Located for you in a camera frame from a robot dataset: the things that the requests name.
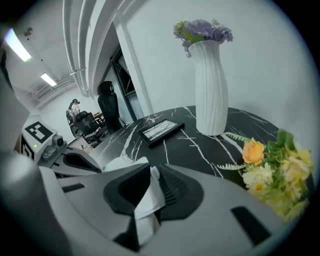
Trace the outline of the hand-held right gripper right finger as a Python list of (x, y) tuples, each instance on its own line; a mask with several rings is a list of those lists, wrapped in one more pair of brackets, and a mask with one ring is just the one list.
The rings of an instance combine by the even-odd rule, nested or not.
[(284, 240), (282, 219), (239, 185), (176, 165), (169, 169), (198, 181), (204, 196), (187, 218), (161, 224), (149, 243), (151, 256), (267, 256)]

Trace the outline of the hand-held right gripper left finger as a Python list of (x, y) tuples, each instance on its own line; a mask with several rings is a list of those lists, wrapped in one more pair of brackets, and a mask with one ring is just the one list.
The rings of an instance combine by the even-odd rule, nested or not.
[(150, 164), (57, 179), (40, 167), (45, 196), (67, 252), (139, 252), (135, 205), (150, 183)]

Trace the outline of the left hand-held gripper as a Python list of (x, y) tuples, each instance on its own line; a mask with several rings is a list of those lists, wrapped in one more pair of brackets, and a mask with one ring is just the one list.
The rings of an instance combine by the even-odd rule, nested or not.
[(21, 154), (34, 162), (53, 162), (51, 169), (59, 175), (93, 175), (102, 172), (97, 162), (85, 151), (68, 147), (52, 127), (41, 121), (22, 129)]

